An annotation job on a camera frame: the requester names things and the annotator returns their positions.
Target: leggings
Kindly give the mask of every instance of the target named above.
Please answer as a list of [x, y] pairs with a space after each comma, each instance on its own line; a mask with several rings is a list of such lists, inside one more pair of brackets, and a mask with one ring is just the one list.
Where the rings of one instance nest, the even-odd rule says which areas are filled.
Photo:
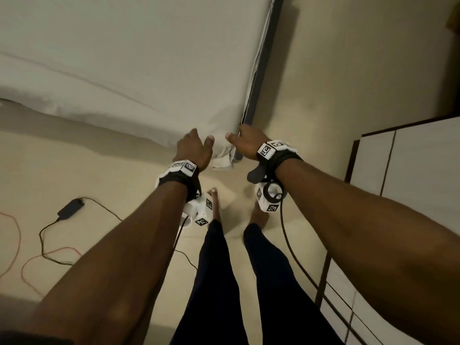
[[[343, 345], [297, 283], [286, 256], [268, 241], [260, 227], [250, 224], [243, 238], [257, 278], [264, 345]], [[240, 291], [217, 220], [211, 222], [206, 234], [195, 284], [171, 344], [248, 344]]]

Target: hand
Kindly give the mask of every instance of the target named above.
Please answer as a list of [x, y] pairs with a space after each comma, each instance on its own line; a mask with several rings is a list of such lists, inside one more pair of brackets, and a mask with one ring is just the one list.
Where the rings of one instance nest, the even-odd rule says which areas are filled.
[[260, 146], [271, 140], [260, 129], [242, 124], [240, 136], [234, 133], [227, 133], [225, 138], [233, 144], [243, 156], [257, 161], [257, 150]]
[[177, 154], [173, 162], [190, 160], [195, 163], [200, 172], [204, 171], [209, 165], [213, 155], [214, 137], [208, 136], [204, 140], [204, 145], [198, 136], [198, 131], [193, 128], [181, 140], [177, 142]]

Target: orange wire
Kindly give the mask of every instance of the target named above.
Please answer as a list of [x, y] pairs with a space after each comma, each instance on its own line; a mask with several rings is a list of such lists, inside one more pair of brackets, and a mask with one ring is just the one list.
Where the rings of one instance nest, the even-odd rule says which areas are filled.
[[[51, 253], [59, 252], [59, 251], [61, 251], [61, 250], [63, 250], [63, 249], [72, 249], [72, 250], [75, 251], [80, 257], [82, 256], [82, 254], [81, 254], [77, 249], [75, 249], [75, 248], [73, 248], [73, 247], [62, 247], [62, 248], [55, 249], [54, 251], [47, 252], [47, 253], [45, 253], [45, 254], [51, 254]], [[27, 261], [24, 263], [24, 265], [21, 267], [21, 280], [22, 280], [25, 284], [27, 284], [30, 288], [32, 288], [39, 296], [44, 297], [44, 295], [43, 295], [42, 293], [40, 293], [34, 286], [32, 286], [32, 284], [31, 284], [29, 281], [27, 281], [26, 278], [24, 277], [24, 268], [26, 267], [26, 264], [27, 264], [29, 261], [31, 261], [31, 260], [33, 260], [33, 259], [35, 259], [35, 258], [40, 258], [40, 257], [42, 257], [41, 254], [36, 255], [35, 257], [30, 258], [29, 260], [27, 260]]]
[[21, 228], [19, 227], [19, 224], [17, 223], [17, 220], [16, 220], [16, 218], [14, 216], [6, 214], [6, 213], [2, 213], [2, 212], [0, 212], [0, 214], [5, 216], [5, 217], [9, 217], [9, 218], [14, 220], [14, 224], [16, 224], [17, 232], [19, 234], [19, 244], [17, 245], [16, 254], [14, 255], [14, 258], [11, 261], [10, 266], [8, 267], [8, 269], [6, 269], [6, 271], [0, 275], [0, 279], [1, 279], [4, 275], [6, 275], [11, 270], [11, 268], [13, 267], [14, 262], [16, 261], [17, 255], [19, 254], [19, 249], [21, 247], [21, 237], [22, 237], [22, 235], [21, 235]]

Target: tile floor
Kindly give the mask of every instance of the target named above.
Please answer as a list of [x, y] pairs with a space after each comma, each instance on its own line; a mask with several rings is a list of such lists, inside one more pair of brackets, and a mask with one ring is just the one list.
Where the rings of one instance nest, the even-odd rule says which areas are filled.
[[[254, 124], [289, 141], [307, 162], [343, 178], [352, 141], [361, 133], [442, 115], [452, 107], [460, 77], [458, 41], [444, 27], [456, 0], [285, 0]], [[77, 196], [93, 196], [128, 215], [153, 189], [174, 151], [148, 140], [45, 116], [18, 105], [0, 107], [0, 211], [23, 230], [16, 265], [0, 281], [0, 322], [13, 326], [40, 297], [20, 279], [24, 262], [40, 250], [37, 232]], [[207, 170], [204, 189], [217, 186], [242, 313], [251, 344], [262, 334], [255, 276], [241, 242], [254, 196], [246, 182], [255, 165]], [[319, 280], [326, 251], [291, 200], [286, 228], [304, 267]], [[0, 218], [0, 270], [14, 253], [12, 222]], [[116, 224], [92, 203], [48, 232], [48, 249], [72, 242], [86, 251]], [[193, 262], [204, 237], [183, 232], [178, 248]], [[266, 235], [287, 253], [278, 215]], [[60, 258], [72, 259], [71, 253]], [[313, 287], [293, 263], [305, 291]], [[35, 259], [28, 281], [45, 293], [66, 268]], [[195, 270], [173, 257], [146, 344], [167, 344], [187, 303]]]

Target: white bed sheet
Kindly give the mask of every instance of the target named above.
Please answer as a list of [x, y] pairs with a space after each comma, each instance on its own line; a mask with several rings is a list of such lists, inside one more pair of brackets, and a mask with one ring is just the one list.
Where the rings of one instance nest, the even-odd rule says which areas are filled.
[[0, 0], [0, 98], [174, 146], [240, 123], [272, 0]]

